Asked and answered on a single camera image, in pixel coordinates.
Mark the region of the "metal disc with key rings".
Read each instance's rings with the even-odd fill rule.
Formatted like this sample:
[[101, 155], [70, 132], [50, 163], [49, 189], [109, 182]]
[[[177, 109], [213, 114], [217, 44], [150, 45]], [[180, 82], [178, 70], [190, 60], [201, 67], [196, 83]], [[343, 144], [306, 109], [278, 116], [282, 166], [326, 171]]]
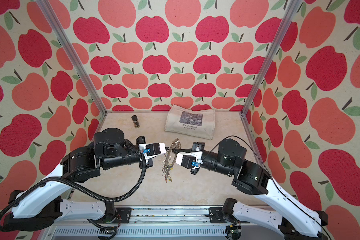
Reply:
[[172, 182], [170, 177], [170, 170], [173, 168], [176, 161], [176, 153], [173, 153], [173, 149], [180, 149], [181, 142], [178, 138], [174, 139], [171, 143], [171, 146], [166, 148], [166, 153], [164, 154], [164, 160], [162, 161], [162, 176], [165, 178], [166, 183]]

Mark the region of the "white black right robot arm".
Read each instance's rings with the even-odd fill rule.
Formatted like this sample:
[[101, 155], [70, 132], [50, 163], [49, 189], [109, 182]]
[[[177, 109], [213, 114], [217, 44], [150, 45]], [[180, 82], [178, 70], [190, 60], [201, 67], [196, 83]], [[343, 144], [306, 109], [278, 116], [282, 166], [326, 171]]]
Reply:
[[226, 199], [222, 208], [224, 219], [233, 224], [249, 222], [274, 231], [285, 240], [327, 240], [325, 226], [328, 214], [314, 211], [303, 205], [278, 183], [271, 174], [257, 163], [246, 160], [247, 149], [235, 136], [221, 140], [218, 151], [204, 150], [203, 142], [195, 142], [190, 149], [170, 147], [176, 155], [176, 164], [196, 175], [200, 169], [233, 177], [232, 185], [240, 192], [254, 196], [272, 210], [245, 205], [235, 199]]

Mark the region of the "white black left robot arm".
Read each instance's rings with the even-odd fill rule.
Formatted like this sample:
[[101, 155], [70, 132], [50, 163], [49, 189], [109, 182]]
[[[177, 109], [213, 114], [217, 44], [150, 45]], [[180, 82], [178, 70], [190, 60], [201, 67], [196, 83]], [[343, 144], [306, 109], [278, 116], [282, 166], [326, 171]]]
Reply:
[[[134, 194], [142, 184], [153, 158], [166, 152], [164, 143], [147, 144], [144, 136], [136, 143], [125, 139], [117, 128], [95, 133], [93, 141], [67, 154], [55, 169], [27, 191], [13, 191], [9, 204], [0, 212], [0, 231], [34, 232], [55, 222], [87, 219], [99, 227], [101, 223], [123, 222], [115, 208]], [[119, 197], [105, 197], [82, 184], [109, 170], [137, 163], [141, 169], [137, 183]]]

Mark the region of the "small dark spice jar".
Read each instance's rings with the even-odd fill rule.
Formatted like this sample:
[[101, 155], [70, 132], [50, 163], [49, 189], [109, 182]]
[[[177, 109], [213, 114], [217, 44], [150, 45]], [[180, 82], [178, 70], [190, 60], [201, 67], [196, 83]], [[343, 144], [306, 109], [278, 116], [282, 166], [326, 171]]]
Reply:
[[139, 123], [139, 120], [138, 120], [138, 116], [137, 115], [133, 115], [131, 117], [132, 121], [133, 121], [133, 124], [134, 124], [134, 127], [135, 128], [139, 128], [140, 127], [140, 123]]

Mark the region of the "cream Monet canvas bag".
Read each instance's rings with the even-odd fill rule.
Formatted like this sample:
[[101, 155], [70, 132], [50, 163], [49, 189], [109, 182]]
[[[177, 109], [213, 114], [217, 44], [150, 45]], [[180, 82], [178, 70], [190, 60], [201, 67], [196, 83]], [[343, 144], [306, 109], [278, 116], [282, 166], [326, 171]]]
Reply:
[[168, 112], [165, 131], [212, 140], [215, 126], [215, 110], [192, 111], [174, 105]]

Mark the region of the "front aluminium rail base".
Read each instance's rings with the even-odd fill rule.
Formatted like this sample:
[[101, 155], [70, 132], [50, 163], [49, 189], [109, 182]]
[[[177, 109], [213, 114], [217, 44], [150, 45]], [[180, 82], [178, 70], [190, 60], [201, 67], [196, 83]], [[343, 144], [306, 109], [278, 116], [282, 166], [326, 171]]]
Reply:
[[[121, 225], [112, 240], [282, 240], [279, 234], [248, 222], [223, 219], [222, 206], [116, 206]], [[59, 222], [36, 240], [105, 240], [112, 233], [88, 220]]]

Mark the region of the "left rear aluminium frame post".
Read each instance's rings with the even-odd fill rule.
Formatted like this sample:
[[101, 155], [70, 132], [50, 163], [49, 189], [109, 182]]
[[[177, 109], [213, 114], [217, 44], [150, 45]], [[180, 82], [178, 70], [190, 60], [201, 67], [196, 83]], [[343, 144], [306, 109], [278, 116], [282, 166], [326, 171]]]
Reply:
[[93, 99], [94, 103], [96, 104], [97, 108], [100, 111], [100, 115], [102, 117], [107, 116], [107, 110], [105, 108], [105, 105], [103, 101], [101, 100], [100, 96], [97, 93], [97, 90], [89, 77], [88, 73], [86, 72], [84, 65], [82, 64], [82, 61], [80, 60], [79, 55], [77, 54], [74, 46], [70, 42], [69, 38], [67, 37], [65, 30], [63, 26], [61, 25], [58, 16], [55, 14], [52, 5], [49, 1], [45, 0], [37, 0], [36, 3], [38, 4], [39, 8], [41, 9], [44, 17], [48, 21], [50, 27], [54, 31], [55, 35], [57, 36], [57, 39], [60, 41], [62, 47], [64, 48], [69, 60], [73, 64], [73, 67], [75, 68], [77, 74], [83, 81], [83, 84], [85, 85], [86, 89], [89, 92], [89, 95]]

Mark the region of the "aluminium frame post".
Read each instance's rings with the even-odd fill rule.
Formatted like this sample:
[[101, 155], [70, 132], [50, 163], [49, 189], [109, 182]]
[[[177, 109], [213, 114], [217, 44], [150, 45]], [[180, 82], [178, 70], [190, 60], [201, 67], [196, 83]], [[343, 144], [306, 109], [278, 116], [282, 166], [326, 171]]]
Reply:
[[289, 5], [287, 6], [286, 12], [281, 20], [281, 23], [275, 34], [274, 39], [271, 42], [269, 50], [267, 51], [267, 54], [263, 61], [263, 64], [260, 68], [260, 71], [255, 78], [255, 82], [252, 86], [249, 96], [246, 99], [243, 110], [240, 113], [240, 117], [242, 117], [242, 118], [244, 118], [246, 116], [247, 111], [249, 110], [251, 104], [253, 103], [253, 100], [254, 100], [254, 98], [257, 94], [257, 91], [261, 85], [261, 82], [263, 80], [265, 80], [265, 75], [270, 68], [273, 58], [277, 54], [277, 51], [281, 49], [281, 42], [284, 39], [284, 37], [289, 29], [289, 26], [291, 25], [292, 20], [294, 19], [295, 15], [297, 14], [298, 8], [303, 1], [296, 0], [296, 1], [288, 1], [288, 2], [289, 2]]
[[39, 8], [41, 9], [44, 17], [48, 21], [50, 27], [54, 31], [55, 35], [57, 36], [57, 39], [60, 41], [62, 47], [64, 48], [69, 60], [73, 64], [73, 67], [75, 68], [77, 74], [83, 81], [83, 84], [85, 85], [86, 89], [89, 92], [89, 95], [93, 99], [94, 103], [96, 104], [97, 108], [100, 111], [100, 115], [102, 117], [107, 116], [107, 110], [105, 108], [105, 105], [103, 101], [101, 100], [100, 96], [97, 93], [97, 90], [89, 77], [88, 73], [86, 72], [84, 65], [82, 64], [82, 61], [80, 60], [79, 55], [77, 54], [74, 46], [70, 42], [69, 38], [67, 37], [65, 30], [63, 26], [61, 25], [58, 16], [55, 14], [52, 5], [49, 1], [45, 0], [37, 0], [36, 3], [38, 4]]

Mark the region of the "right rear aluminium frame post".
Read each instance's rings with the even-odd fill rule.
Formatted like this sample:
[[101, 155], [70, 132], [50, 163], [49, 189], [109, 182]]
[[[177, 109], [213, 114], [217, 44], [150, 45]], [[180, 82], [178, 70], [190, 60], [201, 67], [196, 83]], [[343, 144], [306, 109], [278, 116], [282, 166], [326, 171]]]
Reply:
[[265, 75], [270, 68], [273, 58], [277, 54], [277, 51], [281, 49], [281, 42], [284, 39], [284, 37], [289, 29], [289, 26], [291, 25], [292, 20], [294, 19], [295, 15], [297, 14], [298, 8], [303, 1], [296, 0], [296, 1], [288, 1], [288, 2], [289, 2], [289, 5], [287, 6], [286, 12], [281, 20], [281, 23], [275, 34], [274, 39], [271, 42], [269, 50], [267, 51], [267, 54], [263, 61], [263, 64], [260, 68], [260, 71], [255, 78], [255, 82], [252, 86], [249, 96], [246, 99], [243, 110], [240, 113], [240, 117], [242, 117], [242, 118], [244, 118], [246, 116], [247, 111], [249, 110], [251, 104], [253, 103], [253, 100], [254, 100], [254, 98], [257, 94], [257, 91], [261, 85], [261, 82], [263, 80], [265, 80]]

